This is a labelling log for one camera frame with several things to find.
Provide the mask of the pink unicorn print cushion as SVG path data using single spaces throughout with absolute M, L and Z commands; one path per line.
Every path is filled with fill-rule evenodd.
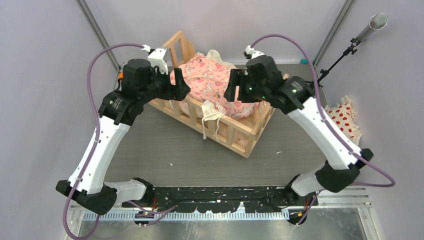
M 196 114 L 202 124 L 204 140 L 207 138 L 206 123 L 216 122 L 219 128 L 223 116 L 238 122 L 247 121 L 257 110 L 258 102 L 229 102 L 224 98 L 230 73 L 235 65 L 223 61 L 217 50 L 211 49 L 206 55 L 198 52 L 179 68 L 185 83 L 190 87 L 188 96 L 201 103 L 201 110 L 197 110 Z

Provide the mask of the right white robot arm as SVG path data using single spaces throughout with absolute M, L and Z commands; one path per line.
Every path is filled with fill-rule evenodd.
M 231 69 L 224 98 L 233 102 L 266 101 L 289 116 L 311 137 L 326 157 L 316 170 L 296 175 L 282 191 L 282 198 L 299 205 L 319 190 L 338 193 L 352 185 L 374 155 L 352 143 L 324 111 L 310 85 L 299 76 L 284 78 L 272 57 L 252 57 L 245 69 Z

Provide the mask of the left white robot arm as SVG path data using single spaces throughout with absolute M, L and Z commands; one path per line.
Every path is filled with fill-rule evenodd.
M 106 182 L 105 175 L 121 140 L 144 105 L 155 99 L 182 101 L 190 92 L 179 67 L 161 73 L 146 59 L 131 59 L 122 69 L 121 88 L 108 93 L 95 114 L 92 142 L 73 175 L 60 180 L 56 190 L 100 216 L 116 204 L 135 201 L 148 207 L 154 199 L 153 185 L 139 177 Z

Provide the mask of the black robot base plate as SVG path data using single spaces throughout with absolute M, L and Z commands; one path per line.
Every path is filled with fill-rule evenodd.
M 315 195 L 295 196 L 283 186 L 154 187 L 143 199 L 132 202 L 157 211 L 175 206 L 177 213 L 234 213 L 244 207 L 246 213 L 253 214 L 277 213 L 287 207 L 303 209 L 312 204 Z

